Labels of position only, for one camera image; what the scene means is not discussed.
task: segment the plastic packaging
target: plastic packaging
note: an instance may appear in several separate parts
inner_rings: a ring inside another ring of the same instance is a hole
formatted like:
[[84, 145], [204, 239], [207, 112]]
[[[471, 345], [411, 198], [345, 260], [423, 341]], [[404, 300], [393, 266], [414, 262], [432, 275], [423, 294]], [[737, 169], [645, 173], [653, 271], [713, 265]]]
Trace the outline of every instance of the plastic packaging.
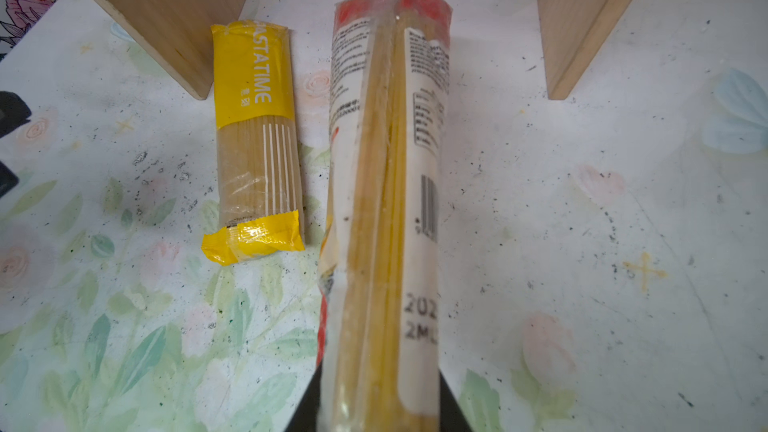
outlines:
[[336, 8], [321, 430], [437, 431], [443, 0]]
[[219, 225], [202, 249], [222, 265], [302, 251], [302, 189], [288, 29], [214, 25]]

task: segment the large spaghetti package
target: large spaghetti package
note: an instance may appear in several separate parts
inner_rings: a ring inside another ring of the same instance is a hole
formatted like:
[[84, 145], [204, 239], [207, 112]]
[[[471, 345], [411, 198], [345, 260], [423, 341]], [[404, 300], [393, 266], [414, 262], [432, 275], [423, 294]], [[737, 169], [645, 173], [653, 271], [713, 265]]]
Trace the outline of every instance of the large spaghetti package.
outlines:
[[214, 25], [219, 226], [203, 252], [222, 265], [304, 250], [288, 29]]
[[438, 165], [451, 13], [443, 0], [336, 7], [321, 430], [438, 429]]

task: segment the floral tablecloth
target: floral tablecloth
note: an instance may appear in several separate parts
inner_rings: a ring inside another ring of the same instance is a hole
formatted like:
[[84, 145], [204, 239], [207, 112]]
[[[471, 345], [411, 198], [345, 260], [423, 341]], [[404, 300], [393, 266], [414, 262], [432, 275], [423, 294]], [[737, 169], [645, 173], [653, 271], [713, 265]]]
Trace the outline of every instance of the floral tablecloth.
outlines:
[[[2, 432], [279, 432], [316, 360], [338, 0], [249, 0], [292, 29], [309, 248], [222, 268], [213, 98], [92, 0], [0, 63]], [[441, 369], [476, 432], [768, 426], [768, 9], [634, 0], [572, 97], [545, 96], [535, 0], [454, 6]]]

